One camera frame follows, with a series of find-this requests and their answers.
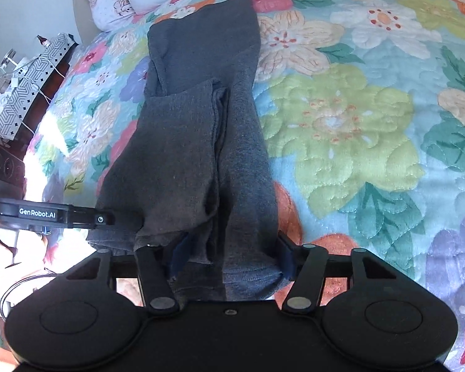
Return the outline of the dark wood nightstand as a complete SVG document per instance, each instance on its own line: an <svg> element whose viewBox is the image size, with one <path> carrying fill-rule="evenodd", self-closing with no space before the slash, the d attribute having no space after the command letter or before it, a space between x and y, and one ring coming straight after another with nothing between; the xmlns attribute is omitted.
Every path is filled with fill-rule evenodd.
<svg viewBox="0 0 465 372"><path fill-rule="evenodd" d="M54 95L64 81L73 51L78 46L72 34L58 34L29 65L12 91L7 107L13 119L7 131L11 151L23 158Z"/></svg>

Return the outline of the black white patterned runner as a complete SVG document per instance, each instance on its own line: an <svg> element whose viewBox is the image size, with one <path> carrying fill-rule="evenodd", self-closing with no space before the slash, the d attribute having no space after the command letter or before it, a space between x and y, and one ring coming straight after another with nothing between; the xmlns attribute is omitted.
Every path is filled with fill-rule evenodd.
<svg viewBox="0 0 465 372"><path fill-rule="evenodd" d="M60 33L53 39L43 41L43 51L33 58L15 58L11 49L2 59L0 70L10 82L0 93L0 139L13 140L21 126L25 127L26 116L49 77L59 75L59 64L68 58L77 45L73 35Z"/></svg>

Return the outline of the dark grey garment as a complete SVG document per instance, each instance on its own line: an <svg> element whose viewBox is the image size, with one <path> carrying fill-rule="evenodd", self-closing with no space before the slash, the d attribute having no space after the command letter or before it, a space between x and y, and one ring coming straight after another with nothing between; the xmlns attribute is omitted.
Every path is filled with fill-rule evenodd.
<svg viewBox="0 0 465 372"><path fill-rule="evenodd" d="M255 301L285 284L278 209L252 89L260 35L253 0L227 0L148 31L148 78L135 132L97 207L138 212L138 232L94 230L116 255L190 236L172 279L184 299Z"/></svg>

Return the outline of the floral quilted bedspread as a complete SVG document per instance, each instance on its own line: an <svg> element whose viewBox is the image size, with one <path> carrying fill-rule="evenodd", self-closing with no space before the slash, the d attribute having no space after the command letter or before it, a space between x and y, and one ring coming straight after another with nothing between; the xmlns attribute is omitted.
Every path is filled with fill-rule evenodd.
<svg viewBox="0 0 465 372"><path fill-rule="evenodd" d="M28 199L93 206L143 105L151 25L225 0L164 0L74 58L26 154ZM465 0L253 0L254 97L280 225L371 250L445 301L465 371Z"/></svg>

